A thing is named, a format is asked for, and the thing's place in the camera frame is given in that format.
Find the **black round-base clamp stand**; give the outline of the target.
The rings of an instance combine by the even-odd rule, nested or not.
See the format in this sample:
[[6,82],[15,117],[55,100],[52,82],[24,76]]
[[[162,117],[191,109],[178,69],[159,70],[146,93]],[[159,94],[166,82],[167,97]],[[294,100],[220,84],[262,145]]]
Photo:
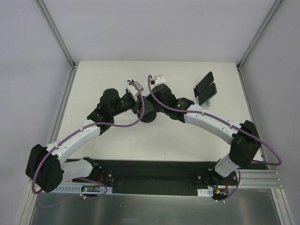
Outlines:
[[148,100],[144,100],[144,114],[141,118],[143,123],[151,123],[155,120],[157,113],[154,111],[153,104]]

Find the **black folding phone stand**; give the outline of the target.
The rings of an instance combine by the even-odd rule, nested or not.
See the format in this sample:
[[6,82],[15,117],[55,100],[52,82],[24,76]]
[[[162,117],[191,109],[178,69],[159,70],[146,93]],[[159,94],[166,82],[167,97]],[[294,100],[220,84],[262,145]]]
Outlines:
[[194,88],[194,96],[195,96],[195,98],[199,98],[199,95],[201,93],[202,93],[202,89],[199,88],[199,87],[197,87],[197,86],[195,86],[195,88]]

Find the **white folding phone stand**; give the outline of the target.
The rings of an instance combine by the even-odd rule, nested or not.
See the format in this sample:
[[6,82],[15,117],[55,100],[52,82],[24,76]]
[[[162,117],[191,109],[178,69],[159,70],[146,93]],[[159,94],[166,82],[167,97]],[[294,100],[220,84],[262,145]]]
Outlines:
[[205,110],[209,109],[210,108],[210,100],[208,99],[207,101],[205,101],[201,107]]

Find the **black smartphone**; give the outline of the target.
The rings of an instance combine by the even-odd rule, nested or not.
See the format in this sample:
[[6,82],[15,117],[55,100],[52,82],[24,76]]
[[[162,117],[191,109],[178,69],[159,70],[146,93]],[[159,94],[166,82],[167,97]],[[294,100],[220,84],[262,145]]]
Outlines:
[[196,86],[198,92],[204,91],[214,82],[213,73],[210,71]]
[[144,104],[142,104],[142,100],[139,100],[138,103],[138,112],[141,113],[142,110],[144,109],[144,114],[149,113],[152,110],[152,103],[149,100],[149,96],[143,96],[143,102]]

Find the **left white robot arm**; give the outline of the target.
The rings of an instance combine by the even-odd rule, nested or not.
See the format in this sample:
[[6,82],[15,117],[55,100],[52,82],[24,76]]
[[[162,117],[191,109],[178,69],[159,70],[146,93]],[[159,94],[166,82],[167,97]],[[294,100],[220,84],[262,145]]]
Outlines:
[[52,192],[62,181],[87,180],[102,181],[99,164],[89,157],[68,162],[67,159],[84,144],[99,137],[110,127],[116,127],[114,117],[137,107],[145,107],[142,88],[129,85],[124,96],[120,97],[116,89],[106,89],[97,107],[87,116],[87,119],[72,133],[60,141],[47,146],[37,144],[31,149],[25,174],[32,179],[32,192]]

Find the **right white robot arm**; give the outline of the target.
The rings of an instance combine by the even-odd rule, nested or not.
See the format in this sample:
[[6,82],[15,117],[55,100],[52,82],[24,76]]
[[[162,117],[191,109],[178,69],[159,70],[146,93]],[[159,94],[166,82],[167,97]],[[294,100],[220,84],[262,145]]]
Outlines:
[[172,120],[200,127],[230,145],[230,151],[212,169],[214,184],[222,185],[231,172],[253,162],[261,147],[253,122],[239,123],[219,118],[187,98],[176,98],[166,84],[149,84],[148,88],[154,111],[164,113]]

